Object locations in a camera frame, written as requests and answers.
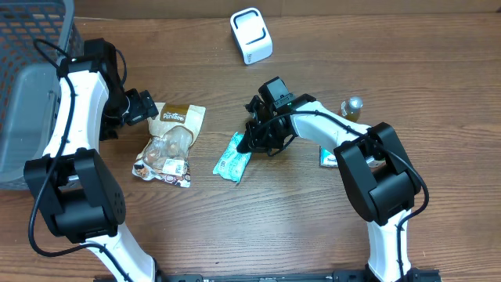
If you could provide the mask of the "teal wipes packet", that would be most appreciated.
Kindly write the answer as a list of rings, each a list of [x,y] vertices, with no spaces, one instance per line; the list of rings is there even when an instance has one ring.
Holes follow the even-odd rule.
[[[244,134],[236,132],[230,139],[229,145],[220,157],[213,169],[214,175],[220,175],[223,179],[239,183],[243,177],[245,168],[251,159],[251,153],[239,153],[237,146],[240,144]]]

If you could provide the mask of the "brown white snack bag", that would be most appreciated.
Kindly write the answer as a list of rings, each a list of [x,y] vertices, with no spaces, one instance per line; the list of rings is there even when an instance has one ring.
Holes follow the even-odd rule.
[[[206,108],[156,103],[159,114],[148,119],[150,140],[137,155],[132,174],[187,188],[191,184],[189,149],[196,142]]]

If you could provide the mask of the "small teal white box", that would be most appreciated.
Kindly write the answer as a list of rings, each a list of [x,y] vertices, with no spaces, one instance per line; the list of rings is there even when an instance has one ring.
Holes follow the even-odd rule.
[[[319,165],[325,168],[336,168],[337,159],[334,154],[328,150],[320,147],[319,148]]]

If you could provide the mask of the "yellow oil bottle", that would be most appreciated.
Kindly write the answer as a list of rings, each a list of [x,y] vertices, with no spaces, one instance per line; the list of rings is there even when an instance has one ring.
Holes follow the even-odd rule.
[[[349,121],[357,122],[361,115],[362,107],[362,99],[358,96],[352,96],[341,103],[341,107],[337,114]]]

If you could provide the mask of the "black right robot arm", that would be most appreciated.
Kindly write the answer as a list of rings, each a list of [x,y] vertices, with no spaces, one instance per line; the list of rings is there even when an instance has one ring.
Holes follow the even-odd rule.
[[[245,106],[251,119],[237,150],[273,156],[296,138],[328,149],[345,193],[369,234],[367,280],[411,281],[407,222],[418,214],[415,196],[426,192],[395,130],[362,125],[331,112],[309,94],[295,96],[283,80],[264,83]]]

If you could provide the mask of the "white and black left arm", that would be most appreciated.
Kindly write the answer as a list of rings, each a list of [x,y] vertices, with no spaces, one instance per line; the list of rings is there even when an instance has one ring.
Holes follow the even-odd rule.
[[[56,125],[42,156],[23,170],[34,197],[30,245],[45,257],[88,249],[115,281],[165,281],[126,226],[122,189],[99,155],[100,142],[156,116],[157,107],[147,91],[124,90],[117,69],[124,57],[105,39],[87,40],[82,56],[61,56],[52,63],[61,90]]]

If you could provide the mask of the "white barcode scanner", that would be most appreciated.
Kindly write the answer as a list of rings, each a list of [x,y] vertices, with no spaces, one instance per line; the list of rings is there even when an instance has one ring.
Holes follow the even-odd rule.
[[[232,36],[246,65],[257,63],[272,55],[272,38],[261,12],[250,7],[230,17]]]

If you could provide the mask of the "dark grey plastic basket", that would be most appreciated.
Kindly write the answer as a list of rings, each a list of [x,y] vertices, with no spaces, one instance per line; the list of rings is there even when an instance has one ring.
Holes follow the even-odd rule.
[[[83,53],[72,0],[1,0],[1,188],[25,190],[26,161],[40,158],[56,123],[52,62]]]

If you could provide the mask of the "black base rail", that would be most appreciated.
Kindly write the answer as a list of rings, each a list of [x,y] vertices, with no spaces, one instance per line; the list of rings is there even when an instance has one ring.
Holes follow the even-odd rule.
[[[200,274],[165,275],[162,274],[154,281],[168,282],[369,282],[379,281],[368,269],[365,270],[336,270],[332,273],[315,274],[301,273],[289,275],[260,275],[260,276],[218,276],[203,277]],[[407,280],[411,282],[442,282],[439,270],[421,270],[412,268],[408,272]]]

